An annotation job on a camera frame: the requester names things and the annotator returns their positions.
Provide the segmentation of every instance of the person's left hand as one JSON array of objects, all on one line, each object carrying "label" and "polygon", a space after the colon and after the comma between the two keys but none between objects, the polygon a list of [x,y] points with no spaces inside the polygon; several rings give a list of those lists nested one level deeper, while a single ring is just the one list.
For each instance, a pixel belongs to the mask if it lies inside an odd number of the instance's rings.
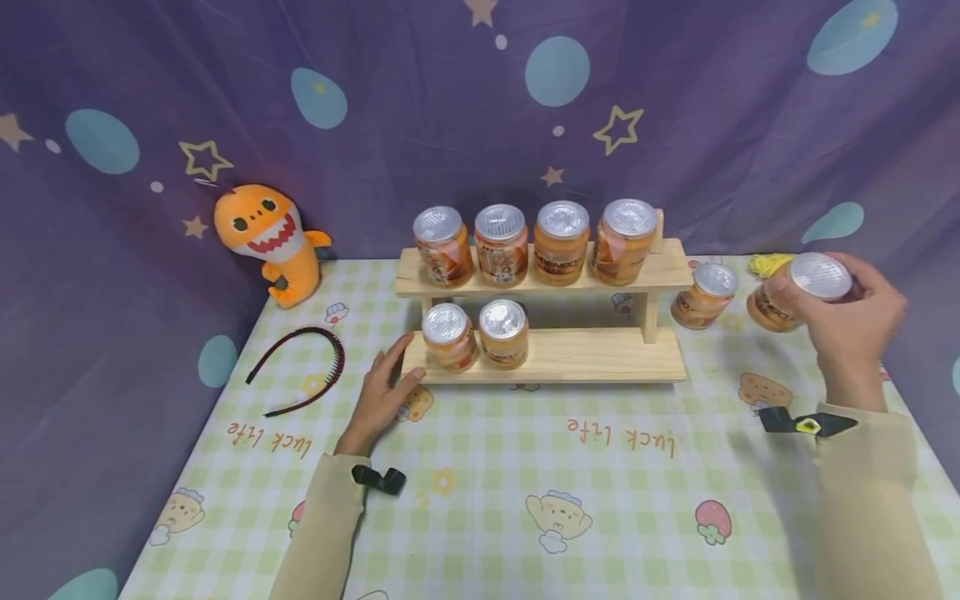
[{"label": "person's left hand", "polygon": [[386,354],[382,351],[377,353],[370,371],[364,375],[353,417],[340,436],[334,454],[370,456],[373,444],[394,421],[403,400],[420,384],[426,374],[421,367],[407,373],[395,388],[390,387],[389,381],[396,361],[413,339],[413,333],[406,333],[394,342]]}]

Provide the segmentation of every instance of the black clip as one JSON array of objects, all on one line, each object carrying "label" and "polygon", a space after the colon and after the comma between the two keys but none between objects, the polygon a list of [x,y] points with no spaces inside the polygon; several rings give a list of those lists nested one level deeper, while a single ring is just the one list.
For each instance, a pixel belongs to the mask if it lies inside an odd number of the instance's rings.
[{"label": "black clip", "polygon": [[353,481],[361,486],[374,488],[389,495],[399,495],[403,485],[407,483],[407,476],[393,467],[387,469],[386,475],[381,475],[370,467],[357,465],[351,473]]},{"label": "black clip", "polygon": [[818,438],[829,438],[857,425],[857,421],[830,413],[814,413],[794,419],[782,406],[761,408],[760,422],[767,433],[805,433]]}]

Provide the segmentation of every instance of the sleeve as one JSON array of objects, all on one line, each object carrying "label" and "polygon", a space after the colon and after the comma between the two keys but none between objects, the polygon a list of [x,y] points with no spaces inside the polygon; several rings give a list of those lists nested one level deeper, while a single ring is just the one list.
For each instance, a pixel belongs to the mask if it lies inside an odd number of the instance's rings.
[{"label": "sleeve", "polygon": [[917,443],[909,418],[822,403],[858,421],[817,439],[817,589],[824,600],[943,598],[911,492]]},{"label": "sleeve", "polygon": [[269,600],[340,600],[366,492],[353,481],[351,470],[356,465],[369,467],[370,459],[321,457]]}]

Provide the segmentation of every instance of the strawberry illustration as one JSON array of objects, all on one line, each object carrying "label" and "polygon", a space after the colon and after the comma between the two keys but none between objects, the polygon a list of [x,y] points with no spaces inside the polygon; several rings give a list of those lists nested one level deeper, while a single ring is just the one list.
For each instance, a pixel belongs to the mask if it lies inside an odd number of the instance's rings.
[{"label": "strawberry illustration", "polygon": [[730,513],[716,500],[701,502],[694,513],[694,518],[697,519],[697,533],[703,536],[711,546],[723,545],[733,533]]},{"label": "strawberry illustration", "polygon": [[294,536],[294,530],[297,529],[297,525],[300,524],[300,519],[303,518],[303,504],[304,504],[304,502],[301,502],[300,504],[297,505],[297,508],[294,509],[294,513],[293,513],[292,515],[290,515],[290,522],[287,523],[287,529],[290,530],[290,537],[291,537],[291,538]]}]

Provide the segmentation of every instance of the orange plush shark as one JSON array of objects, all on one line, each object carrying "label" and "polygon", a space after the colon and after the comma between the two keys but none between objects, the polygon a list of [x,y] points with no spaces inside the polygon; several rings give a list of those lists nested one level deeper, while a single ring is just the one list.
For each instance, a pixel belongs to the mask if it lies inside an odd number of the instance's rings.
[{"label": "orange plush shark", "polygon": [[224,194],[213,209],[220,241],[238,254],[264,261],[260,273],[268,281],[280,276],[287,287],[268,288],[280,308],[290,308],[320,285],[320,263],[314,248],[330,245],[322,231],[304,231],[293,201],[266,185],[240,185]]}]

